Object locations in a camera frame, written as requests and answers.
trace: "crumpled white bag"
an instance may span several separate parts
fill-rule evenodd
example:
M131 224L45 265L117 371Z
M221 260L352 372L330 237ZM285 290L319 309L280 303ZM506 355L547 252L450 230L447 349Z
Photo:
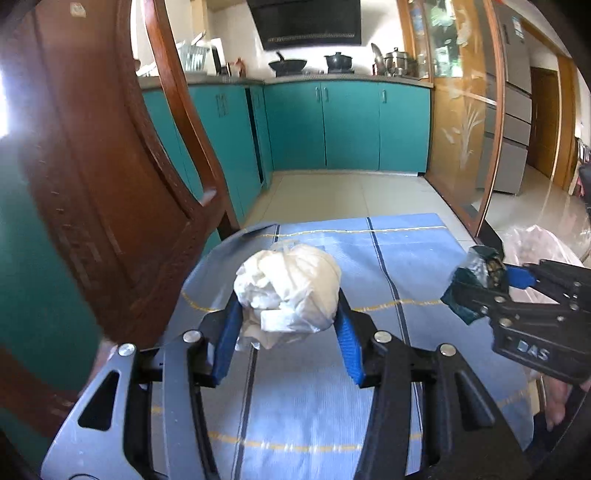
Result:
M244 316L237 350L269 349L333 324L341 275L335 259L301 243L274 248L257 252L236 272L234 291Z

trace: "wooden door frame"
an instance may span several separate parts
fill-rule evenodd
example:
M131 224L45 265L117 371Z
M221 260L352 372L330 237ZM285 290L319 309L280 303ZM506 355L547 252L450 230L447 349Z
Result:
M558 144L550 181L563 190L568 190L572 180L570 172L576 161L574 151L574 129L577 111L580 111L579 78L571 57L553 43L529 20L522 18L523 29L549 48L558 60Z

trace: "teal kitchen cabinet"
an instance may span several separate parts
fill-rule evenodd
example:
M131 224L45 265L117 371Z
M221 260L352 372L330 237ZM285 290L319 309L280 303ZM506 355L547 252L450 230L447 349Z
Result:
M269 188L273 174L273 159L271 156L271 141L269 140L269 127L267 124L267 107L265 106L265 95L262 86L255 85L251 87L251 99L263 178L265 187Z
M275 170L326 168L320 83L269 85L265 100Z
M191 191L191 193L193 193L193 195L196 195L196 192L194 192L191 188L189 178L187 177L185 158L183 158L183 155L181 154L179 144L179 134L177 127L174 124L173 116L170 113L170 109L168 108L168 103L166 102L164 92L162 90L151 90L149 92L144 92L144 102L148 109L148 113L150 114L152 123L156 128L156 132L160 137L160 142L166 150L170 161L172 162L174 168L178 172L178 175L181 177L186 187Z
M144 102L156 128L160 141L166 153L178 172L185 186L200 200L203 197L203 187L199 180L197 169L193 160L187 152L183 140L174 124L174 119L168 108L168 103L162 90L151 90L144 92ZM214 231L203 248L202 256L207 254L213 247L221 242L217 231Z
M191 98L222 165L238 221L261 191L243 86L192 86Z
M425 172L431 91L399 83L380 83L379 89L379 169Z
M379 169L379 84L322 82L326 167Z

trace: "kitchen counter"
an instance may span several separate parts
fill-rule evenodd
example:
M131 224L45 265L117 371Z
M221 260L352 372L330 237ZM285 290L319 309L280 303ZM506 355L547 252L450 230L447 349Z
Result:
M229 77L227 75L208 75L206 73L186 72L185 77L188 85L264 85L265 82L259 79L245 77ZM138 77L139 86L142 90L153 90L162 88L160 77Z
M291 82L326 82L327 80L351 80L354 82L382 82L382 83L402 83L404 85L414 85L416 87L433 88L433 84L410 77L385 77L381 75L364 75L357 73L319 73L314 75L288 75L265 80L265 85L275 85L277 83Z
M207 75L205 73L187 72L188 85L276 85L278 83L292 82L326 82L330 80L351 80L354 82L382 82L401 83L416 87L433 88L433 84L424 80L417 80L409 77L384 77L380 75L364 75L357 73L328 73L310 75L288 75L284 77L270 78L267 80L228 77L225 75ZM161 88L160 77L139 77L139 85L142 90Z

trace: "clear plastic bag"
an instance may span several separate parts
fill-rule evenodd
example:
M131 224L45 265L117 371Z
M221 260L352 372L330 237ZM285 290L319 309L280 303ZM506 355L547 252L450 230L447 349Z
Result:
M582 267L583 264L555 234L539 227L514 228L503 234L503 246L505 248L505 263L523 265L526 263L539 263L540 260L554 260L569 265ZM556 303L546 295L531 288L519 290L511 288L511 297L515 301L528 301L532 303Z

